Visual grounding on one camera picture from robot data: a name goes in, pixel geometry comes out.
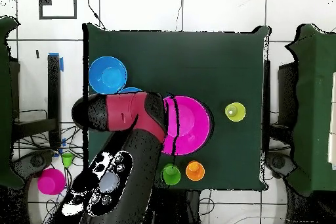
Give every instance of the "lime green cup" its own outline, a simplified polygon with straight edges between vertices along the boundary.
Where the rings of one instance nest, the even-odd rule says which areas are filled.
[[[226,116],[233,122],[239,122],[246,115],[245,106],[239,102],[233,102],[225,108]]]
[[[173,164],[166,164],[161,172],[161,179],[167,185],[176,185],[181,179],[180,170]]]
[[[69,166],[72,164],[72,160],[74,159],[74,155],[71,152],[65,152],[61,155],[63,166],[65,168],[69,168]]]

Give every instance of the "green cloth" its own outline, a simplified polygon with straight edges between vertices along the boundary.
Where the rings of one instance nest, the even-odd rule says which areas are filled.
[[[168,93],[193,97],[205,103],[215,126],[208,143],[192,154],[176,157],[181,172],[176,189],[263,190],[259,181],[263,48],[268,27],[253,34],[207,32],[104,31],[88,24],[89,65],[101,56],[124,63],[126,87],[138,87],[166,97]],[[246,117],[239,123],[225,115],[227,104],[240,102]],[[89,132],[89,162],[101,149],[108,133]],[[197,160],[205,168],[201,181],[191,181],[186,165]],[[160,171],[173,162],[162,154]]]
[[[1,131],[0,131],[0,185],[12,189],[20,189],[24,182],[15,174],[9,163],[12,159],[12,87],[9,68],[9,49],[7,48],[7,36],[15,29],[18,23],[11,17],[0,18],[0,91],[1,91]]]
[[[336,171],[327,161],[336,34],[323,34],[310,24],[300,28],[289,48],[299,64],[296,94],[299,103],[293,130],[294,161],[299,166],[287,178],[300,194],[336,190]]]

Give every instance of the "cup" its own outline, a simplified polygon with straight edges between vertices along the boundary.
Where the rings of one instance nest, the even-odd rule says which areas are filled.
[[[180,170],[173,164],[166,164],[161,172],[161,179],[167,185],[176,185],[181,178]]]
[[[64,190],[66,179],[63,173],[54,168],[42,171],[41,176],[37,180],[37,188],[43,194],[57,195]]]
[[[199,181],[203,179],[205,170],[203,165],[193,160],[186,166],[186,176],[192,181]]]
[[[229,120],[233,122],[239,122],[244,119],[246,115],[245,106],[239,102],[230,103],[225,108],[225,114],[229,118]]]
[[[65,168],[68,168],[74,159],[74,155],[71,152],[65,152],[64,154],[61,154],[61,157]]]

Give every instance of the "orange cup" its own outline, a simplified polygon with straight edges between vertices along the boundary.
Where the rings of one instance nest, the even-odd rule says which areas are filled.
[[[203,165],[193,160],[186,167],[186,176],[192,181],[199,181],[204,177],[205,170]]]

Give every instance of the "floor tile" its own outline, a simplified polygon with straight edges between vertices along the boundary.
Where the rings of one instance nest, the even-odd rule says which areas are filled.
[[[212,203],[209,204],[200,204],[199,205],[199,219],[201,220],[201,224],[209,224],[209,216],[210,211],[214,208]]]
[[[175,31],[180,6],[181,0],[100,0],[100,19],[108,30]]]
[[[46,14],[66,16],[71,14],[74,0],[52,0],[43,7]],[[91,8],[99,13],[99,0],[89,0]],[[18,0],[19,39],[83,39],[82,23],[98,24],[87,0],[77,0],[77,19],[39,19],[39,0]]]
[[[285,224],[287,205],[262,205],[261,224]]]
[[[270,40],[293,41],[301,24],[313,23],[330,32],[336,27],[336,0],[267,0]]]
[[[59,53],[64,71],[60,72],[61,121],[72,122],[71,109],[83,96],[83,42],[19,41],[20,110],[48,107],[48,54]]]
[[[9,54],[13,58],[18,58],[18,48],[16,46],[16,41],[7,41],[9,46]]]
[[[329,134],[328,162],[336,164],[336,134]]]
[[[74,123],[62,123],[62,139],[66,140],[65,147],[71,147],[72,150],[83,152],[83,132]]]
[[[260,203],[260,192],[252,190],[213,190],[215,203]]]
[[[209,189],[203,189],[201,191],[201,194],[199,196],[199,200],[202,200],[203,198],[208,198],[210,196],[210,190]]]
[[[292,54],[285,48],[287,44],[282,42],[270,43],[268,48],[268,59],[270,61],[270,110],[273,112],[279,112],[279,66],[294,61]]]
[[[330,132],[336,133],[336,103],[331,104]]]
[[[210,224],[260,224],[260,206],[215,204],[210,213]]]
[[[336,102],[336,72],[333,73],[333,92],[331,102]]]
[[[30,224],[46,223],[50,214],[55,211],[55,205],[52,202],[46,203],[28,203],[28,213]]]
[[[252,32],[264,25],[265,0],[184,0],[184,31]]]
[[[0,0],[0,17],[5,15],[16,18],[16,0]],[[9,33],[8,39],[16,39],[16,30]]]
[[[271,204],[286,204],[287,191],[283,179],[276,179],[272,172],[265,166],[264,180],[268,189],[262,192],[262,202]]]

